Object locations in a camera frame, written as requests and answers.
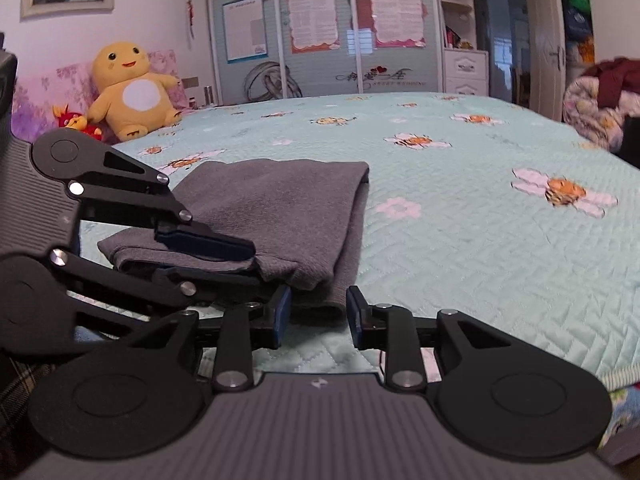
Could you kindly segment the dark grey sweater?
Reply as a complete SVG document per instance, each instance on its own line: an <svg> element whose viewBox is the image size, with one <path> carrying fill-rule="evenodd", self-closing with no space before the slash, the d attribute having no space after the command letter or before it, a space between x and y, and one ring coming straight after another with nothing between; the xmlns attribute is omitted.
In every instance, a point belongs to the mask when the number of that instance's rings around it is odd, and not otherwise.
<svg viewBox="0 0 640 480"><path fill-rule="evenodd" d="M297 322L339 323L346 290L358 274L368 193L366 162L203 162L175 186L176 199L195 221L253 242L253 258L179 254L142 229L119 231L98 248L115 268L139 276L166 266L246 272L269 285L285 283Z"/></svg>

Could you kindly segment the red plush toy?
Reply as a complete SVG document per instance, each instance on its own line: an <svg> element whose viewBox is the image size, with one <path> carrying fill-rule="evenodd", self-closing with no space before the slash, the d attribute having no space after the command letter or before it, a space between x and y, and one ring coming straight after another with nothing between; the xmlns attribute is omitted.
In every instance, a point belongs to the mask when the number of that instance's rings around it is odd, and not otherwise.
<svg viewBox="0 0 640 480"><path fill-rule="evenodd" d="M74 129L85 133L90 138L94 140L103 141L103 132L102 130L93 124L88 122L86 116L81 113L72 112L68 105L64 106L54 106L52 107L52 113L56 121L58 122L58 126L60 128Z"/></svg>

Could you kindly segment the yellow plush toy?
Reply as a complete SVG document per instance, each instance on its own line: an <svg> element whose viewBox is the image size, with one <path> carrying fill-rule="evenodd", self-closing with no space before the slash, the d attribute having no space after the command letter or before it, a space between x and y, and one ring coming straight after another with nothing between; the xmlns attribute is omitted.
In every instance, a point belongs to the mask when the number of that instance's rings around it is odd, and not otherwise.
<svg viewBox="0 0 640 480"><path fill-rule="evenodd" d="M106 122L120 142L180 122L181 112L167 93L178 79L152 72L149 55L134 42L104 47L92 63L92 80L98 97L88 109L88 122Z"/></svg>

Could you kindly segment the teal quilted bee bedspread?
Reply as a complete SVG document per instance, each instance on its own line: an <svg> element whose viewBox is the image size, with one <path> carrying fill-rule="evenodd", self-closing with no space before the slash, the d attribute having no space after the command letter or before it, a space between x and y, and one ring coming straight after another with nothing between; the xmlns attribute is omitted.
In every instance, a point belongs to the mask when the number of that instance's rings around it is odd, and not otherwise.
<svg viewBox="0 0 640 480"><path fill-rule="evenodd" d="M370 301L457 309L611 390L638 382L639 173L567 125L478 96L322 96L199 110L122 151L172 182L208 160L361 160Z"/></svg>

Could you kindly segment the blue framed poster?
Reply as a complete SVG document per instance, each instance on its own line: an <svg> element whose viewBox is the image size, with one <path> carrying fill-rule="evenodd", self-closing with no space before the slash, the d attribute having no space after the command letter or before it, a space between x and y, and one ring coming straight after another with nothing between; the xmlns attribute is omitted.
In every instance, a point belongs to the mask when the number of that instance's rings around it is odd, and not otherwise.
<svg viewBox="0 0 640 480"><path fill-rule="evenodd" d="M224 46L229 64L268 56L262 0L239 0L222 6Z"/></svg>

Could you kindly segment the grey sliding door wardrobe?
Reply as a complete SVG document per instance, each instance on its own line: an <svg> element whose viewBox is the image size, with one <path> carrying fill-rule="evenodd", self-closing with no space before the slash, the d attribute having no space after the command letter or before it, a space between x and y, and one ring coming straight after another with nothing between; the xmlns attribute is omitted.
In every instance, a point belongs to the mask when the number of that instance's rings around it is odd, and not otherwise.
<svg viewBox="0 0 640 480"><path fill-rule="evenodd" d="M437 0L207 0L219 104L442 90Z"/></svg>

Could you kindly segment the orange framed poster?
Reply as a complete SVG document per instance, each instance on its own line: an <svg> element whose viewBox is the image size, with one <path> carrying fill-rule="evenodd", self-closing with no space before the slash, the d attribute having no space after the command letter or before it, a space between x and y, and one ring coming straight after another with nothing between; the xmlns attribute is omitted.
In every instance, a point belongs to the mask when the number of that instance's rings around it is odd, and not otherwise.
<svg viewBox="0 0 640 480"><path fill-rule="evenodd" d="M335 0L286 0L293 54L340 47Z"/></svg>

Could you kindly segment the white drawer cabinet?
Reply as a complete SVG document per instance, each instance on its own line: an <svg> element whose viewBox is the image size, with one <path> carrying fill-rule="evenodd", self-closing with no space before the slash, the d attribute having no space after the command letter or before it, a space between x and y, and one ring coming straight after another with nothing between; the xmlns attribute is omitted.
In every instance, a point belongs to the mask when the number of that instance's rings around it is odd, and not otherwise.
<svg viewBox="0 0 640 480"><path fill-rule="evenodd" d="M479 50L444 50L445 92L489 96L488 53Z"/></svg>

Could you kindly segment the rolled floral quilt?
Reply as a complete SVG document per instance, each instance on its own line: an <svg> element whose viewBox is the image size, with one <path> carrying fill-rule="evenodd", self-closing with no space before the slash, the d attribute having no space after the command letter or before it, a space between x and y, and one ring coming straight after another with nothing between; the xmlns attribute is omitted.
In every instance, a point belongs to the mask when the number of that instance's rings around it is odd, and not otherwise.
<svg viewBox="0 0 640 480"><path fill-rule="evenodd" d="M599 81L594 77L578 77L566 89L563 98L563 120L581 136L617 153L624 140L624 116L616 107L600 108Z"/></svg>

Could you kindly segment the white room door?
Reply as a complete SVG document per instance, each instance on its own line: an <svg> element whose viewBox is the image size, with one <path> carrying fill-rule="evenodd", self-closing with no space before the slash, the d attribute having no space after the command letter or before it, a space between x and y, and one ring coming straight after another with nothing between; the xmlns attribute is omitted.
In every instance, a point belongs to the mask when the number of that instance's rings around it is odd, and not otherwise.
<svg viewBox="0 0 640 480"><path fill-rule="evenodd" d="M562 120L566 88L565 32L562 0L526 0L530 47L530 108Z"/></svg>

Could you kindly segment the pink framed poster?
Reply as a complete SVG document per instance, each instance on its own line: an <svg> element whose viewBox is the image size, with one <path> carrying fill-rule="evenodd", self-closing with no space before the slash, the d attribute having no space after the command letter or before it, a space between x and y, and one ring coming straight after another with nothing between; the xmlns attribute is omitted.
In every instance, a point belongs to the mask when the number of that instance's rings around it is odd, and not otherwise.
<svg viewBox="0 0 640 480"><path fill-rule="evenodd" d="M424 48L422 0L370 0L378 48Z"/></svg>

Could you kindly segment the dark red jacket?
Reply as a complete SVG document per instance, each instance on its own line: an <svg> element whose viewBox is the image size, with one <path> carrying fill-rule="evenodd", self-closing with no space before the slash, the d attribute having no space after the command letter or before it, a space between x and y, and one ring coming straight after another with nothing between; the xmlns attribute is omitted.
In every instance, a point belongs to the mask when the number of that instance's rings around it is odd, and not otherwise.
<svg viewBox="0 0 640 480"><path fill-rule="evenodd" d="M623 91L640 93L640 60L614 58L593 65L582 73L599 81L598 107L615 108Z"/></svg>

